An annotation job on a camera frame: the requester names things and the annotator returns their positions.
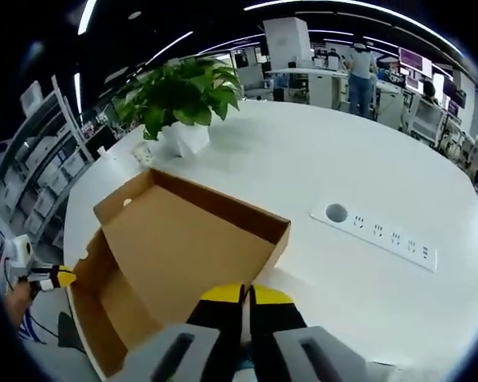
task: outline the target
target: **open cardboard box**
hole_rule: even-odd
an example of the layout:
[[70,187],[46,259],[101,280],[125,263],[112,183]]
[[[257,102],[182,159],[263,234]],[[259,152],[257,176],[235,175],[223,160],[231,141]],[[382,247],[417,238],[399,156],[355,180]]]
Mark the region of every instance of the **open cardboard box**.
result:
[[290,229],[288,220],[158,170],[130,180],[94,212],[102,227],[71,289],[107,377],[165,325],[185,322],[207,290],[250,284],[273,267]]

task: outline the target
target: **oval table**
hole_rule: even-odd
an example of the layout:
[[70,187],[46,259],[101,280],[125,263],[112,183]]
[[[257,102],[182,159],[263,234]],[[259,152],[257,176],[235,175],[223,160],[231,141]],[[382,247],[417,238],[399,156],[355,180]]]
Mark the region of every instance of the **oval table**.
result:
[[[293,103],[240,108],[225,122],[214,117],[211,143],[198,156],[159,154],[154,166],[292,221],[287,249],[261,282],[290,294],[308,325],[368,361],[450,372],[478,338],[478,198],[470,180],[427,146],[366,119]],[[132,131],[73,187],[68,265],[86,256],[100,226],[93,206],[140,172],[130,150],[141,140],[142,131]],[[437,271],[312,219],[323,195],[431,240]]]

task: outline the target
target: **power outlet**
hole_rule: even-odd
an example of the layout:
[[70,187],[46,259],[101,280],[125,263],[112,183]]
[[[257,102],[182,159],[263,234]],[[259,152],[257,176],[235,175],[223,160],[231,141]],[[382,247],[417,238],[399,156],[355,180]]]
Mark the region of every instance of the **power outlet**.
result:
[[431,272],[437,270],[437,250],[405,230],[393,229],[398,227],[397,224],[387,224],[378,216],[366,216],[358,210],[350,210],[336,203],[321,202],[310,216]]

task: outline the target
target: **blue jeans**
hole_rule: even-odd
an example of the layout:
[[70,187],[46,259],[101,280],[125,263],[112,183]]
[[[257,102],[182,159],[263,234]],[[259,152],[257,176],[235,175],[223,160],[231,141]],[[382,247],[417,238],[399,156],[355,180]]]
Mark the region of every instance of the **blue jeans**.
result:
[[349,75],[349,112],[368,118],[372,100],[372,83],[370,79]]

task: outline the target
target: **potted plant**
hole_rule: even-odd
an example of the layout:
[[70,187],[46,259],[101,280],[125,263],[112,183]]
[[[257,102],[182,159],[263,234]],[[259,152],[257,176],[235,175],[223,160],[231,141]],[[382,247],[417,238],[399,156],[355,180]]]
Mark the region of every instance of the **potted plant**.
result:
[[186,59],[133,79],[128,100],[119,108],[125,123],[145,126],[143,137],[166,145],[180,156],[196,153],[209,142],[213,113],[225,120],[229,105],[237,110],[241,87],[235,70],[215,59]]

